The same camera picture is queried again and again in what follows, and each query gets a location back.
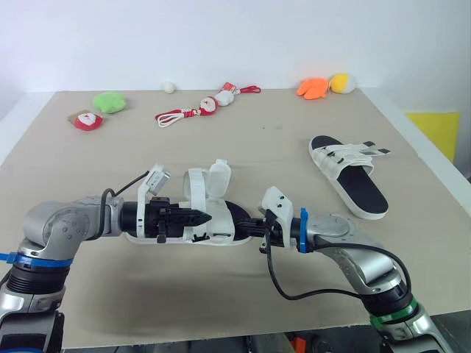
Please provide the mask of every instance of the red cord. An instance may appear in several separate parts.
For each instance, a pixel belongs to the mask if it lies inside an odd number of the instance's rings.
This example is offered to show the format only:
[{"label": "red cord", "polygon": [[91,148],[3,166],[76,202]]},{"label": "red cord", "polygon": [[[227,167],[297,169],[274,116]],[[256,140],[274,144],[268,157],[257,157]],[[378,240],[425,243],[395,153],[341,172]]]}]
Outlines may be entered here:
[{"label": "red cord", "polygon": [[240,89],[241,93],[260,93],[262,90],[257,86],[247,86]]}]

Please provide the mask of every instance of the beige tabletop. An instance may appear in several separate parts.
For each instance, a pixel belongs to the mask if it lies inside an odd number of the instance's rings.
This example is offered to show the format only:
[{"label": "beige tabletop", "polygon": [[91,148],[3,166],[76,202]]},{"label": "beige tabletop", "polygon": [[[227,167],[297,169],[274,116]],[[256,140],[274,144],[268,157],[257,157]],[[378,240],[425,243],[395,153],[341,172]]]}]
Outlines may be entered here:
[{"label": "beige tabletop", "polygon": [[[265,189],[276,185],[295,212],[349,215],[358,228],[399,255],[413,292],[430,314],[470,308],[471,220],[415,151],[359,91],[305,101],[291,90],[236,97],[206,118],[169,128],[154,115],[194,107],[213,91],[124,92],[126,110],[107,115],[93,132],[67,117],[94,111],[96,92],[56,93],[0,167],[3,252],[22,239],[24,214],[45,200],[62,202],[120,188],[159,162],[173,173],[163,196],[183,200],[183,173],[229,161],[226,199],[253,216]],[[331,135],[344,142],[373,140],[392,150],[372,175],[389,201],[379,221],[352,216],[308,155],[308,141]],[[129,189],[126,200],[136,197]],[[329,294],[289,302],[269,278],[260,241],[242,246],[142,246],[124,236],[82,244],[71,267],[61,310],[64,348],[113,346],[365,324],[354,298]],[[274,265],[289,293],[351,289],[322,254],[274,250]],[[6,272],[2,264],[0,271]]]}]

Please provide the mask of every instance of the white sandal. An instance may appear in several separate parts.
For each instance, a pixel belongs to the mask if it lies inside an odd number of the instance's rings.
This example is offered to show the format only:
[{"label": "white sandal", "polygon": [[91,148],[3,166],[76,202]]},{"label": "white sandal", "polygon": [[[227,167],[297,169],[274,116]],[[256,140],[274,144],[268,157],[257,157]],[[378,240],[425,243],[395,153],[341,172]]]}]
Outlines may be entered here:
[{"label": "white sandal", "polygon": [[309,143],[309,154],[336,189],[350,211],[363,219],[375,220],[388,212],[388,202],[369,175],[372,157],[384,156],[388,149],[371,150],[371,141],[358,145],[342,144],[330,136],[316,136]]}]

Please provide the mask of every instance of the blue ring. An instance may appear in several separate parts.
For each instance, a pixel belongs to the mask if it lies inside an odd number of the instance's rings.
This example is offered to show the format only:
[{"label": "blue ring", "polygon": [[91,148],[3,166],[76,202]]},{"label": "blue ring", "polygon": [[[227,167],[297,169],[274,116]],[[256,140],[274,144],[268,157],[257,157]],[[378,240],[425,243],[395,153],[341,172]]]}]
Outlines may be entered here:
[{"label": "blue ring", "polygon": [[301,222],[300,222],[300,252],[302,254],[306,253],[306,224],[308,223],[309,213],[303,207],[301,208]]},{"label": "blue ring", "polygon": [[22,263],[24,265],[30,265],[34,267],[67,267],[72,264],[74,259],[68,260],[46,260],[38,259],[35,257],[28,257],[17,252],[10,252],[9,254],[0,254],[0,260],[6,261],[7,263]]}]

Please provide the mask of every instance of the orange plush toy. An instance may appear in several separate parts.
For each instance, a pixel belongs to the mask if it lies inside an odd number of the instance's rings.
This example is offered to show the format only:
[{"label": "orange plush toy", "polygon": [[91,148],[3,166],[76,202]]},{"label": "orange plush toy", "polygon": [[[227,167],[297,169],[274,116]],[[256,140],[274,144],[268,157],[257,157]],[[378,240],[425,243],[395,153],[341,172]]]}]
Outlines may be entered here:
[{"label": "orange plush toy", "polygon": [[329,89],[329,82],[326,79],[305,79],[297,89],[298,96],[304,96],[304,99],[324,98]]}]

